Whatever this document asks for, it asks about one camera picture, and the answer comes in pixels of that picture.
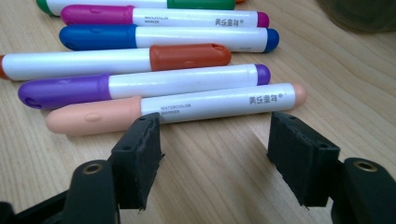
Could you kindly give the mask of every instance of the dark object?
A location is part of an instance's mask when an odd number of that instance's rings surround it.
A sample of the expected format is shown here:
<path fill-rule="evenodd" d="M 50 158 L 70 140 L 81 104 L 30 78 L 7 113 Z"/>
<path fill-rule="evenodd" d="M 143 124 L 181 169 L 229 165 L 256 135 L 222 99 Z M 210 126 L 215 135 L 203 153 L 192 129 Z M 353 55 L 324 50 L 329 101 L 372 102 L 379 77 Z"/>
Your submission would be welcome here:
<path fill-rule="evenodd" d="M 0 224 L 120 223 L 121 209 L 146 209 L 163 157 L 159 113 L 137 119 L 108 161 L 89 161 L 73 173 L 70 189 L 14 215 L 0 203 Z"/>
<path fill-rule="evenodd" d="M 396 0 L 319 0 L 336 24 L 363 32 L 396 31 Z"/>
<path fill-rule="evenodd" d="M 396 223 L 396 182 L 379 164 L 359 158 L 341 163 L 340 148 L 301 120 L 274 112 L 268 158 L 299 203 L 326 206 L 333 223 Z"/>

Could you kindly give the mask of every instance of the table surface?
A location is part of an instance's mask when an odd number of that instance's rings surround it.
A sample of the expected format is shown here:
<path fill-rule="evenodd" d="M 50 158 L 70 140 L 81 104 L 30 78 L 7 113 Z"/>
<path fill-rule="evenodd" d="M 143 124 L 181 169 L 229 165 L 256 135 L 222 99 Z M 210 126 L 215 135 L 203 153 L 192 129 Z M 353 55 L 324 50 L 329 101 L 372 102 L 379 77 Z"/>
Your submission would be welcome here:
<path fill-rule="evenodd" d="M 280 34 L 268 54 L 234 53 L 231 64 L 263 63 L 272 83 L 308 91 L 298 117 L 341 148 L 396 177 L 396 33 L 359 34 L 336 26 L 315 0 L 247 0 Z M 0 54 L 67 51 L 64 24 L 35 1 L 0 1 Z M 70 137 L 51 133 L 49 111 L 23 105 L 21 82 L 0 80 L 0 201 L 15 212 L 69 188 L 85 161 L 106 160 L 124 132 Z M 124 223 L 332 223 L 325 208 L 301 207 L 266 157 L 270 113 L 161 125 L 166 154 L 146 211 Z"/>

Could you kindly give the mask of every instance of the green marker cap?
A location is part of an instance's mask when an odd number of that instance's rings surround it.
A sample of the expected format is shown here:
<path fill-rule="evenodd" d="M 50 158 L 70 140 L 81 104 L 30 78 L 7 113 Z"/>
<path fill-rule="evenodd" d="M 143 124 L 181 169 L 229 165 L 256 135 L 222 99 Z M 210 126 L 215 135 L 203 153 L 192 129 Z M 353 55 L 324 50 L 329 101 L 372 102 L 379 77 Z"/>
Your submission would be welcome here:
<path fill-rule="evenodd" d="M 235 0 L 167 0 L 168 8 L 234 10 Z"/>
<path fill-rule="evenodd" d="M 52 12 L 50 11 L 49 5 L 47 4 L 47 0 L 35 0 L 37 2 L 38 7 L 45 13 L 50 14 L 53 16 Z"/>

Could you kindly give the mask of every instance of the wooden table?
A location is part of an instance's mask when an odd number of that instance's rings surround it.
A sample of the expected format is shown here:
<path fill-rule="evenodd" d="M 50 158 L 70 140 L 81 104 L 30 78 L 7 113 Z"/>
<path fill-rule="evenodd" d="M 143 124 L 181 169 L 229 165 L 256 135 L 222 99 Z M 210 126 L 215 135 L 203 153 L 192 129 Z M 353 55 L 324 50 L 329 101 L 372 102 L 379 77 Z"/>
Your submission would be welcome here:
<path fill-rule="evenodd" d="M 278 30 L 268 54 L 234 53 L 231 64 L 263 63 L 272 83 L 299 82 L 306 103 L 287 111 L 341 148 L 396 177 L 396 33 L 359 34 L 334 25 L 314 0 L 247 0 Z M 0 54 L 67 50 L 64 24 L 35 1 L 0 2 Z M 106 160 L 123 132 L 83 137 L 51 133 L 49 111 L 23 105 L 21 82 L 0 81 L 0 201 L 16 212 L 69 188 L 85 161 Z M 270 113 L 161 126 L 166 154 L 144 212 L 123 223 L 331 223 L 326 208 L 301 207 L 266 157 Z"/>

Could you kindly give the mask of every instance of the marker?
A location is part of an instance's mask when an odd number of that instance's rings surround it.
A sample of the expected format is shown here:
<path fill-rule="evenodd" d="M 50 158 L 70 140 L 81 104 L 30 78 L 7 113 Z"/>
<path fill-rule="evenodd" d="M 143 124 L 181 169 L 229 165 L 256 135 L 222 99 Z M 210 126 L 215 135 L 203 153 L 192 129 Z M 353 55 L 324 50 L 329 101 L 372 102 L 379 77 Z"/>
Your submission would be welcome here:
<path fill-rule="evenodd" d="M 233 52 L 269 52 L 279 43 L 276 30 L 241 27 L 137 27 L 87 25 L 64 27 L 59 37 L 72 50 L 144 49 L 151 45 L 218 43 Z"/>
<path fill-rule="evenodd" d="M 47 116 L 54 133 L 86 135 L 127 130 L 142 115 L 159 112 L 160 123 L 289 110 L 307 97 L 300 84 L 279 83 L 219 91 L 67 105 Z"/>
<path fill-rule="evenodd" d="M 87 50 L 0 55 L 0 78 L 30 80 L 113 75 L 227 65 L 231 52 L 218 44 L 151 46 L 149 49 Z"/>
<path fill-rule="evenodd" d="M 141 96 L 173 95 L 266 85 L 271 74 L 263 64 L 180 69 L 173 71 L 109 74 L 40 79 L 23 83 L 20 100 L 35 109 Z"/>
<path fill-rule="evenodd" d="M 245 10 L 135 8 L 71 5 L 61 18 L 72 24 L 135 24 L 138 26 L 268 27 L 267 14 Z"/>
<path fill-rule="evenodd" d="M 147 8 L 190 8 L 233 10 L 235 0 L 36 0 L 38 7 L 52 16 L 61 15 L 70 5 L 135 6 Z"/>

